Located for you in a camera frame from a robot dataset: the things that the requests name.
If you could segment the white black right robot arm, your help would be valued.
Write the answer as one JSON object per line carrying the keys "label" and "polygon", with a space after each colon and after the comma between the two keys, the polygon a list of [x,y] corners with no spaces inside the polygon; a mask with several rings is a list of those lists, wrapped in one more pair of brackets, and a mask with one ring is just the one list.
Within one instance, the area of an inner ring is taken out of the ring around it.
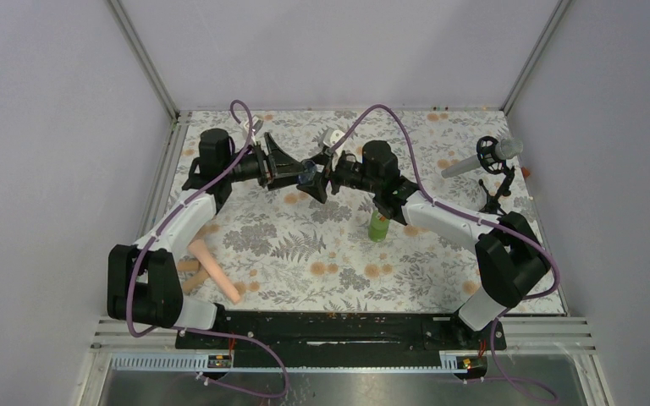
{"label": "white black right robot arm", "polygon": [[334,152],[327,145],[302,162],[297,187],[324,202],[326,188],[337,194],[350,188],[372,194],[375,207],[387,219],[425,228],[476,256],[480,288],[455,312],[451,335],[462,348],[473,348],[485,337],[485,327],[516,307],[550,271],[530,223],[519,213],[502,216],[447,206],[428,195],[399,170],[389,144],[367,142],[362,158]]}

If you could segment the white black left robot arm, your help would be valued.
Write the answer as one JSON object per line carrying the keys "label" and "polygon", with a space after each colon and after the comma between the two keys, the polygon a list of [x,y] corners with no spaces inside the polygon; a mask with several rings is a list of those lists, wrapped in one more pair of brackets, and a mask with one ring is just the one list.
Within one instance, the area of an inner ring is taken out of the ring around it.
{"label": "white black left robot arm", "polygon": [[270,134],[263,143],[234,149],[224,129],[201,133],[199,155],[174,206],[131,245],[117,244],[108,255],[107,314],[115,320],[148,326],[196,329],[210,348],[226,342],[229,326],[217,317],[218,306],[183,293],[176,262],[196,233],[223,208],[235,182],[251,179],[267,189],[298,184],[311,169],[277,145]]}

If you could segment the green pill bottle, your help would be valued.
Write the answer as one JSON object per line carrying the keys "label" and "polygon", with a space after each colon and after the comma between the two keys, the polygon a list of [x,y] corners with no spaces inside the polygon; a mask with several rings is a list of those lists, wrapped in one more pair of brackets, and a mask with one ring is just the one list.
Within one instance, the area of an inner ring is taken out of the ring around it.
{"label": "green pill bottle", "polygon": [[368,224],[368,238],[373,242],[384,241],[388,234],[390,220],[379,211],[374,211]]}

